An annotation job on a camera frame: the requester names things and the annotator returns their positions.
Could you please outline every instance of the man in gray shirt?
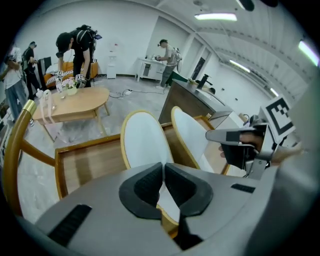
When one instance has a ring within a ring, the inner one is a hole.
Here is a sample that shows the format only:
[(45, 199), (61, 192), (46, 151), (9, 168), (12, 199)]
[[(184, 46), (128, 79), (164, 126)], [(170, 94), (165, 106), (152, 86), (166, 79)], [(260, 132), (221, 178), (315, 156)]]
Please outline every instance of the man in gray shirt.
[(170, 44), (168, 44), (168, 40), (162, 39), (159, 43), (159, 46), (165, 49), (165, 55), (164, 57), (157, 57), (156, 60), (166, 61), (166, 67), (162, 74), (161, 83), (160, 85), (156, 86), (156, 88), (163, 90), (168, 78), (177, 66), (178, 61), (176, 60), (176, 51)]

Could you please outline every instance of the ceiling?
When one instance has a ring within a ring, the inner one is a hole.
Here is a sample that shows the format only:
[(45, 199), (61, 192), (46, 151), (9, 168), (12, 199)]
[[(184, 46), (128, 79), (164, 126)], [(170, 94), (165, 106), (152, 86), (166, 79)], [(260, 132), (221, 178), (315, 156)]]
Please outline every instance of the ceiling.
[[(80, 0), (48, 1), (48, 9)], [(236, 0), (129, 0), (176, 18), (209, 45), (221, 62), (234, 60), (250, 68), (265, 81), (265, 88), (297, 101), (319, 69), (298, 49), (301, 39), (313, 42), (295, 18), (279, 4), (268, 7), (253, 0), (254, 11), (240, 7)], [(235, 13), (237, 21), (197, 20), (195, 14)]]

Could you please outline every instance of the white desk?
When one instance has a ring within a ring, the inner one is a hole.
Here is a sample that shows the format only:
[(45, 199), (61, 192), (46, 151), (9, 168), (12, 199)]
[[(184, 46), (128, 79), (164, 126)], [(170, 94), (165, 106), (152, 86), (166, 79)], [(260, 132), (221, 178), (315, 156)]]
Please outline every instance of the white desk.
[(148, 78), (161, 81), (165, 67), (166, 66), (161, 61), (138, 58), (135, 78), (137, 78), (138, 82), (140, 78)]

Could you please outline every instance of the table leg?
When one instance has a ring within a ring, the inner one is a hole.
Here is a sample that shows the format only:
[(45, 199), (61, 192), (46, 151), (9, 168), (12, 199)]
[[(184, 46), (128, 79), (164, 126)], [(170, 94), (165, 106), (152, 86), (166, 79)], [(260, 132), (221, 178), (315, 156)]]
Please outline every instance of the table leg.
[(103, 104), (104, 105), (104, 108), (105, 108), (105, 111), (106, 113), (108, 114), (108, 116), (110, 116), (110, 112), (108, 110), (108, 107), (107, 107), (107, 103)]
[(96, 109), (96, 110), (94, 110), (94, 112), (95, 112), (95, 117), (96, 117), (96, 120), (98, 122), (98, 126), (99, 126), (100, 131), (102, 132), (103, 136), (107, 137), (106, 130), (104, 128), (104, 125), (101, 122), (101, 117), (99, 115), (99, 110)]
[(137, 74), (137, 80), (136, 80), (137, 82), (140, 81), (140, 76), (143, 74), (143, 70), (145, 69), (145, 66), (146, 66), (146, 64), (144, 64), (144, 63), (141, 64), (139, 73)]
[(51, 137), (50, 133), (48, 132), (46, 126), (44, 124), (41, 125), (43, 130), (44, 130), (44, 133), (48, 135), (49, 139), (54, 143), (54, 139)]

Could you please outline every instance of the person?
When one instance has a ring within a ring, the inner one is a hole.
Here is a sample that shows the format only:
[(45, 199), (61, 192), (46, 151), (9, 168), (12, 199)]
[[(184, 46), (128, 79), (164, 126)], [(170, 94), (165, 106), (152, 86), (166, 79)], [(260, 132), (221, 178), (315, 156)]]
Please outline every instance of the person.
[(58, 47), (58, 69), (62, 70), (64, 53), (70, 49), (74, 49), (73, 58), (73, 77), (81, 73), (83, 64), (83, 76), (85, 76), (85, 87), (91, 87), (90, 83), (90, 63), (93, 61), (93, 54), (95, 49), (95, 38), (86, 30), (89, 28), (86, 25), (78, 27), (71, 32), (61, 33), (57, 40), (56, 46)]
[[(21, 62), (22, 56), (20, 48), (14, 47), (12, 43), (9, 47), (9, 54), (2, 65), (3, 72), (0, 74), (0, 80), (3, 80), (5, 86), (5, 97), (8, 101), (13, 121), (15, 122), (22, 110), (22, 107), (27, 103), (27, 96), (22, 80)], [(34, 120), (30, 120), (31, 126), (34, 125)]]
[(36, 91), (37, 89), (40, 89), (40, 85), (35, 74), (35, 67), (33, 67), (34, 64), (38, 63), (38, 61), (35, 60), (35, 53), (34, 53), (34, 48), (36, 47), (37, 47), (36, 43), (32, 41), (29, 44), (29, 47), (23, 53), (23, 57), (27, 62), (27, 69), (25, 69), (24, 71), (26, 74), (26, 87), (28, 88), (28, 91), (29, 91), (30, 100), (35, 99), (35, 95), (33, 94), (31, 84), (34, 86)]
[[(262, 148), (262, 144), (264, 142), (264, 138), (258, 135), (255, 135), (253, 132), (244, 132), (240, 135), (240, 141), (242, 143), (250, 143), (255, 145), (255, 148), (260, 152)], [(219, 147), (219, 150), (222, 151), (220, 156), (222, 158), (225, 157), (225, 153), (223, 152), (222, 147)], [(288, 157), (299, 155), (303, 151), (302, 144), (299, 142), (294, 147), (285, 147), (285, 146), (278, 146), (277, 150), (274, 152), (271, 164), (272, 165), (279, 165), (282, 161), (287, 159)]]
[(174, 71), (175, 67), (178, 65), (178, 61), (176, 59), (176, 51), (170, 44), (168, 44), (168, 40), (162, 39), (159, 43), (159, 46), (165, 49), (165, 55), (164, 57), (157, 57), (156, 60), (166, 61), (166, 67), (162, 74), (161, 83), (160, 85), (157, 85), (156, 88), (163, 90), (165, 88), (166, 82), (168, 81), (171, 73)]

